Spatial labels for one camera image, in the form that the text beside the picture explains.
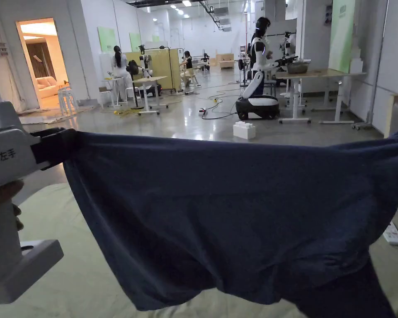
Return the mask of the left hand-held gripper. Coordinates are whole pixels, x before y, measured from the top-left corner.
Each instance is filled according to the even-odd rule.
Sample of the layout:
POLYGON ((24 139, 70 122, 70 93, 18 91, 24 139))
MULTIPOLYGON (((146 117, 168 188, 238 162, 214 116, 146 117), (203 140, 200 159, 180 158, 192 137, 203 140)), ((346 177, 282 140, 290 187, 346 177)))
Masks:
MULTIPOLYGON (((14 106, 0 101, 0 187, 69 159, 79 132, 49 128, 27 133, 14 106)), ((63 258, 58 240, 20 241, 12 201, 0 208, 0 295, 22 295, 63 258)))

